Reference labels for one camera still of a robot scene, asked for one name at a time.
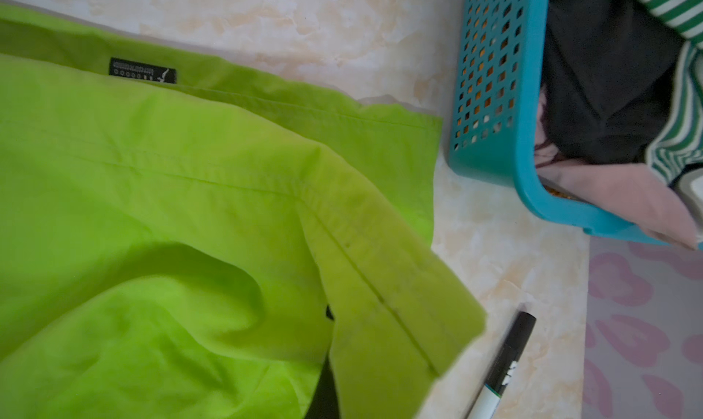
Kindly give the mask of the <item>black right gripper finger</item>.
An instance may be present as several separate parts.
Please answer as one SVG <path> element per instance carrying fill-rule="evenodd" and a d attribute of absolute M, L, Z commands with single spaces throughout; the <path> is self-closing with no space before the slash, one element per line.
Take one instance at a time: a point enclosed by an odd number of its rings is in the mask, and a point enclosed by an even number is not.
<path fill-rule="evenodd" d="M 327 350 L 314 395 L 305 419 L 340 419 L 339 399 L 331 367 L 331 348 Z"/>

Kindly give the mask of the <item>lime green shorts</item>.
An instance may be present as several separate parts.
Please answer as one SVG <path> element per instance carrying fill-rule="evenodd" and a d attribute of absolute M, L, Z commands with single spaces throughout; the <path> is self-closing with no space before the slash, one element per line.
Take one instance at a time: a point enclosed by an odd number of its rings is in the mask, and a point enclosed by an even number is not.
<path fill-rule="evenodd" d="M 1 415 L 411 418 L 483 333 L 442 122 L 1 7 Z"/>

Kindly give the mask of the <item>teal plastic laundry basket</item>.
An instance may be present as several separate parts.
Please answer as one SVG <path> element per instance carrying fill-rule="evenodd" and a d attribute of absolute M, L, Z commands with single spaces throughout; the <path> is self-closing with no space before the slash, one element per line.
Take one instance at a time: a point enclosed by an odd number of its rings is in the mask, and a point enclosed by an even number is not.
<path fill-rule="evenodd" d="M 684 40 L 668 121 L 645 164 L 674 190 L 702 234 L 702 0 L 636 0 Z M 516 190 L 536 216 L 595 236 L 657 240 L 635 224 L 545 186 L 536 173 L 536 115 L 549 0 L 465 0 L 450 130 L 457 174 Z"/>

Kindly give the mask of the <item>white marker pen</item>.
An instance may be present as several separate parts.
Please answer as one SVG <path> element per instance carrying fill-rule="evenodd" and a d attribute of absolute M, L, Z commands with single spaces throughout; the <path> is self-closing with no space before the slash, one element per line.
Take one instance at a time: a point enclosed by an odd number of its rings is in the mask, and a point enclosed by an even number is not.
<path fill-rule="evenodd" d="M 502 400 L 506 387 L 512 381 L 517 364 L 536 325 L 536 318 L 518 311 L 513 323 L 492 361 L 483 381 L 483 387 L 470 407 L 467 419 L 492 419 Z"/>

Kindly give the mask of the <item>pink garment in basket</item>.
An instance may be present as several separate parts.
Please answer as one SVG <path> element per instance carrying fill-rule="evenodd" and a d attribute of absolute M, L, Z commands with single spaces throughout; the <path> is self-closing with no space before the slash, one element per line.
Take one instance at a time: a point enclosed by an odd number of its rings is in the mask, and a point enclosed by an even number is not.
<path fill-rule="evenodd" d="M 547 91 L 540 89 L 534 159 L 540 181 L 640 228 L 665 243 L 695 250 L 702 241 L 688 207 L 645 164 L 591 165 L 567 158 L 546 135 Z"/>

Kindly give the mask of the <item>black garment in basket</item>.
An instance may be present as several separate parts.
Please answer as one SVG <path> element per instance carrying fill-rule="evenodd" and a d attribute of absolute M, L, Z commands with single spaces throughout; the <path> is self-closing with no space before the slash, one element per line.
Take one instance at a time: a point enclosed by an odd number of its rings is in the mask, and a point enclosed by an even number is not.
<path fill-rule="evenodd" d="M 547 138 L 591 164 L 642 161 L 668 121 L 683 44 L 636 0 L 549 0 Z"/>

